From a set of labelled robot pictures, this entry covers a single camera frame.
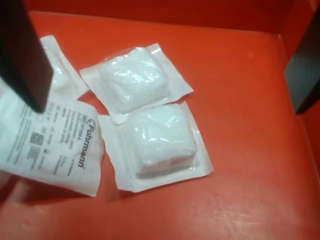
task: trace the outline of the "gauze pad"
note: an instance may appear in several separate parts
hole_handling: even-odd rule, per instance
[[[187,103],[137,111],[125,123],[98,116],[117,187],[140,192],[213,171]]]
[[[141,108],[175,102],[193,91],[158,44],[107,57],[80,74],[117,124]]]
[[[54,36],[40,38],[53,69],[50,93],[78,99],[89,89],[61,51]]]
[[[104,148],[93,106],[51,94],[40,114],[8,90],[0,114],[0,170],[97,194]]]

